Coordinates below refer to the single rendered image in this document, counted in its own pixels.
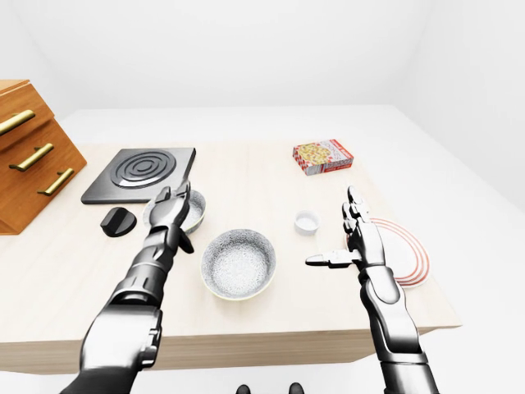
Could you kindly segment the small white ramekin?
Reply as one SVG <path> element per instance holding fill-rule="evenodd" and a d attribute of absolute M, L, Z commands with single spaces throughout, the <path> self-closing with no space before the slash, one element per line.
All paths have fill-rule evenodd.
<path fill-rule="evenodd" d="M 320 218 L 312 210 L 302 210 L 294 217 L 294 229 L 301 236 L 313 236 L 320 227 Z"/>

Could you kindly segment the wooden cabinet drawer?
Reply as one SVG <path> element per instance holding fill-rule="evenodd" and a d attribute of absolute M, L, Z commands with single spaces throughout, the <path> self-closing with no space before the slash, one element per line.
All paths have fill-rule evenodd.
<path fill-rule="evenodd" d="M 52 144 L 53 149 L 25 171 L 11 168 L 11 165 L 20 166 L 46 144 Z M 71 165 L 73 156 L 71 140 L 55 120 L 48 121 L 13 146 L 0 150 L 0 191 L 10 192 L 30 186 L 36 190 L 45 189 L 57 172 L 66 169 L 63 164 Z"/>
<path fill-rule="evenodd" d="M 62 167 L 71 167 L 75 173 L 52 196 L 38 194 L 40 189 L 36 190 L 33 186 L 10 192 L 0 191 L 0 235 L 21 233 L 85 166 L 84 157 L 73 144 L 72 150 L 74 156 L 71 158 L 71 165 L 63 164 Z"/>
<path fill-rule="evenodd" d="M 24 110 L 32 110 L 35 117 L 0 136 L 0 151 L 12 147 L 14 143 L 23 140 L 54 117 L 51 109 L 28 80 L 0 80 L 0 122 Z"/>

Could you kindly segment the flat dark stove plate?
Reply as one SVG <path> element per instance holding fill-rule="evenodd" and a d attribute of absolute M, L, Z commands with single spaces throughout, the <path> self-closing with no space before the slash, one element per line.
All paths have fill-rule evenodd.
<path fill-rule="evenodd" d="M 81 196 L 83 204 L 141 204 L 187 179 L 194 148 L 121 149 Z"/>

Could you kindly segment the white plate with red rings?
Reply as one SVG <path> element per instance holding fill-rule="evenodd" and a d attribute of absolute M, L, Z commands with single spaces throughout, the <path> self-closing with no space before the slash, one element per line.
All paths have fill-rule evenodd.
<path fill-rule="evenodd" d="M 386 265 L 405 288 L 422 285 L 430 276 L 430 258 L 421 241 L 405 227 L 384 218 L 372 218 L 383 243 Z"/>

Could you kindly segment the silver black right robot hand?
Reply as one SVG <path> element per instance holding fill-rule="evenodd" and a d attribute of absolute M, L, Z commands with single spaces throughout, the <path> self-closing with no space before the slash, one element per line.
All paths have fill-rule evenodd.
<path fill-rule="evenodd" d="M 369 216 L 363 197 L 354 186 L 347 190 L 348 201 L 342 204 L 346 250 L 316 254 L 305 259 L 308 266 L 347 268 L 355 264 L 361 271 L 373 265 L 385 265 L 385 252 L 376 224 Z"/>

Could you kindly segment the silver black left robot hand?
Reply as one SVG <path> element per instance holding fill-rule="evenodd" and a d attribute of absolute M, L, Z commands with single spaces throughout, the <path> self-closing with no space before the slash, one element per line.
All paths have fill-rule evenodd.
<path fill-rule="evenodd" d="M 190 182 L 184 179 L 176 190 L 165 186 L 154 200 L 154 206 L 149 214 L 151 229 L 149 235 L 161 236 L 160 245 L 164 250 L 176 254 L 181 248 L 187 254 L 194 252 L 189 237 L 181 229 L 183 221 L 189 213 Z"/>

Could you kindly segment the red white cookie box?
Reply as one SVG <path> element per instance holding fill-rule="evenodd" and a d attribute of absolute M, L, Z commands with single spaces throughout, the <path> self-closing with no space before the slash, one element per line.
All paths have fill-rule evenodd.
<path fill-rule="evenodd" d="M 307 176 L 350 168 L 354 161 L 354 156 L 335 139 L 296 145 L 292 156 Z"/>

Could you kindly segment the wooden cabinet with drawers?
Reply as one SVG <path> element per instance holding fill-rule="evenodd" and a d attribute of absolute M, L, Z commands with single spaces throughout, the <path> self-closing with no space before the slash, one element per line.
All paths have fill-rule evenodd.
<path fill-rule="evenodd" d="M 86 160 L 29 80 L 0 80 L 0 235 L 17 235 Z"/>

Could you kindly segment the patterned black white bowl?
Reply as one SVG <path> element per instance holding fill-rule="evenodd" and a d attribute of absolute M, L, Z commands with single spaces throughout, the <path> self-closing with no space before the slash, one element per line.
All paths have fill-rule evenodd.
<path fill-rule="evenodd" d="M 203 252 L 201 276 L 205 286 L 223 300 L 247 300 L 271 283 L 276 253 L 261 233 L 249 229 L 226 231 Z"/>
<path fill-rule="evenodd" d="M 143 211 L 143 221 L 146 227 L 150 227 L 149 214 L 153 209 L 155 200 L 150 200 Z M 196 190 L 189 193 L 189 212 L 181 225 L 181 229 L 186 235 L 195 232 L 201 225 L 206 211 L 206 200 L 202 194 Z"/>

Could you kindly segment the round black stove knob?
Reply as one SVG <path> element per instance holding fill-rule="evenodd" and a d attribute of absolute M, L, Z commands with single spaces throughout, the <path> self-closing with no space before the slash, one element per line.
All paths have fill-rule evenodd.
<path fill-rule="evenodd" d="M 109 237 L 120 237 L 131 232 L 137 223 L 136 216 L 123 207 L 112 208 L 100 223 L 103 232 Z"/>

